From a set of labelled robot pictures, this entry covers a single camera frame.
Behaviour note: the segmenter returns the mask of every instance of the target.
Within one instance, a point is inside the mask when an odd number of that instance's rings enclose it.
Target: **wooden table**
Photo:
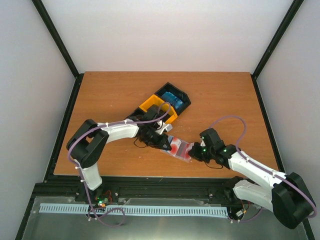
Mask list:
[[[249,72],[86,72],[54,174],[78,174],[67,160],[66,144],[86,119],[101,123],[123,120],[166,82],[186,92],[191,100],[191,105],[173,122],[169,135],[187,142],[199,141],[199,133],[216,119],[238,115],[247,123],[247,133],[239,146],[254,159],[278,169]],[[238,119],[225,119],[214,128],[225,144],[235,144],[244,126]],[[105,146],[98,161],[102,176],[241,176],[227,168],[208,168],[196,160],[186,163],[159,149],[138,148],[133,141],[121,139]],[[218,167],[214,161],[210,166]]]

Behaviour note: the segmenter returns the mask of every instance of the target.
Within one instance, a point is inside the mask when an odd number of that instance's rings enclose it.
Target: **gray floor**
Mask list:
[[[108,228],[85,215],[38,213],[40,203],[73,202],[70,198],[38,198],[33,206],[24,240],[306,240],[302,225],[291,230],[281,225],[270,211],[249,223],[233,223],[211,217],[128,216],[125,224]],[[247,217],[257,210],[251,208]],[[120,216],[107,216],[115,224]]]

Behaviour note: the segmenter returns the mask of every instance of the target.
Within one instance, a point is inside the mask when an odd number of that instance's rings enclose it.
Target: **robotic arm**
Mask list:
[[[74,143],[90,129],[101,126],[100,129]],[[152,124],[139,124],[136,118],[126,119],[113,124],[96,123],[86,120],[67,144],[72,146],[71,156],[79,165],[80,174],[90,190],[97,189],[102,184],[97,161],[107,143],[123,138],[137,137],[147,146],[170,151],[171,145],[164,132],[172,129],[170,124],[158,121]],[[239,172],[249,179],[231,178],[224,186],[225,197],[230,201],[247,200],[262,206],[274,213],[276,218],[286,227],[294,229],[307,218],[314,208],[290,185],[280,178],[289,181],[305,194],[315,205],[304,181],[296,174],[289,175],[271,169],[252,159],[244,151],[237,151],[236,146],[225,145],[218,133],[209,128],[200,133],[201,142],[195,142],[188,154],[200,161],[209,163],[216,161],[224,167]]]

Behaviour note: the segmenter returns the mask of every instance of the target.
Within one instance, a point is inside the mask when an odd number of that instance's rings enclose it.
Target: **wooden tabletop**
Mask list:
[[[278,169],[249,72],[86,72],[58,157],[55,175],[77,175],[67,160],[66,145],[86,119],[123,120],[165,83],[186,92],[191,105],[173,122],[168,133],[187,142],[200,141],[199,133],[216,119],[238,115],[247,123],[239,146],[252,158]],[[235,144],[244,126],[225,119],[214,127],[224,143]],[[203,162],[186,163],[151,147],[138,148],[134,139],[105,146],[98,161],[102,176],[231,178],[241,176],[227,168],[211,169]],[[219,167],[212,161],[212,167]]]

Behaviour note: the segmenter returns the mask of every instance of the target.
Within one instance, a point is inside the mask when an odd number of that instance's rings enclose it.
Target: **blue object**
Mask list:
[[[173,95],[171,92],[166,91],[161,98],[165,101],[165,102],[169,102],[176,110],[179,109],[184,102],[180,100],[180,98],[176,97],[175,95]]]

